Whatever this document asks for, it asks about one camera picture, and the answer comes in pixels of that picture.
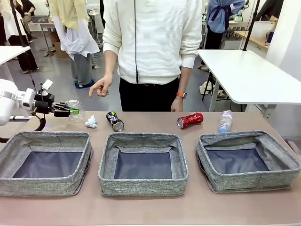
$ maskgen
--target soda can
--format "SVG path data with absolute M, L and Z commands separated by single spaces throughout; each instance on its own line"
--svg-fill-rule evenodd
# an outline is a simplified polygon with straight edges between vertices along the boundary
M 192 115 L 187 115 L 186 117 L 181 117 L 178 119 L 178 127 L 184 129 L 192 124 L 200 124 L 204 120 L 202 113 L 197 112 Z
M 120 132 L 124 129 L 124 123 L 118 118 L 116 112 L 108 112 L 107 120 L 111 123 L 114 131 Z

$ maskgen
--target storage basket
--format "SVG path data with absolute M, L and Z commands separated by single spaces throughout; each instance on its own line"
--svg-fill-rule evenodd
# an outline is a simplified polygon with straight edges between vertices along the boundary
M 16 134 L 0 152 L 0 195 L 76 194 L 93 154 L 89 140 L 78 132 Z
M 216 193 L 289 188 L 301 169 L 297 158 L 263 131 L 201 135 L 197 155 Z
M 112 133 L 105 144 L 98 176 L 103 195 L 181 195 L 188 167 L 177 135 Z

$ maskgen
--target blue shoe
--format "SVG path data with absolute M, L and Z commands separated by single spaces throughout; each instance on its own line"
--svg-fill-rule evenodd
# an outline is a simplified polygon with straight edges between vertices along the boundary
M 77 82 L 76 83 L 74 83 L 74 85 L 75 85 L 75 87 L 76 87 L 76 89 L 85 89 L 85 88 L 90 88 L 91 86 L 93 86 L 95 84 L 95 81 L 92 79 L 91 81 L 90 81 L 90 83 L 89 84 L 87 84 L 87 85 L 79 85 Z

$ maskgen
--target person in blue shirt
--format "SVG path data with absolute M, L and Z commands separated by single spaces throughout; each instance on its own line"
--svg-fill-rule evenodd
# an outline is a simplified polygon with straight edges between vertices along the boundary
M 245 5 L 245 0 L 209 0 L 207 8 L 207 39 L 205 49 L 219 49 L 222 35 L 229 27 L 229 18 L 238 13 Z M 205 66 L 202 61 L 199 69 Z

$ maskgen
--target blue bottle cap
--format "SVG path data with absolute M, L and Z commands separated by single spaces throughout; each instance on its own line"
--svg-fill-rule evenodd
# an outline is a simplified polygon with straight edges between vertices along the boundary
M 224 126 L 220 127 L 220 133 L 226 133 L 226 132 L 228 132 L 226 127 Z

